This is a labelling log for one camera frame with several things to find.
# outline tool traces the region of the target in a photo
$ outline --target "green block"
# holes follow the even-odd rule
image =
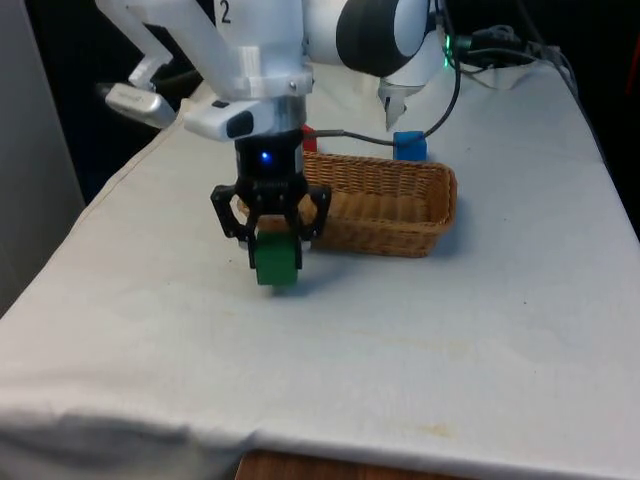
[[[259,232],[255,260],[258,285],[286,287],[298,281],[296,240],[287,232]]]

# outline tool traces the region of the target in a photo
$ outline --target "wicker basket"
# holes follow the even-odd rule
[[[457,183],[445,165],[305,153],[305,175],[333,192],[314,248],[424,257],[454,221]],[[244,205],[240,209],[246,213]],[[300,213],[305,223],[314,218],[309,198]],[[262,217],[258,228],[282,230],[286,224],[281,217]]]

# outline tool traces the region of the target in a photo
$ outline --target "printed number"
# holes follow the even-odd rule
[[[220,5],[224,7],[224,13],[222,14],[222,23],[231,23],[229,20],[229,0],[220,0]]]

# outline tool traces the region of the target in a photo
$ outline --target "white cloth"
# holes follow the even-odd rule
[[[451,87],[443,72],[398,128],[430,126]],[[309,124],[385,134],[365,107],[320,82]],[[547,67],[511,91],[465,81],[429,148],[460,183],[433,256],[311,252],[275,295],[209,203],[233,146],[161,134],[0,322],[0,477],[230,478],[266,448],[640,478],[640,250],[569,92]]]

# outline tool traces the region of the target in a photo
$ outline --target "wooden floor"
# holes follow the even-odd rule
[[[455,480],[416,473],[272,452],[252,452],[242,459],[236,480]]]

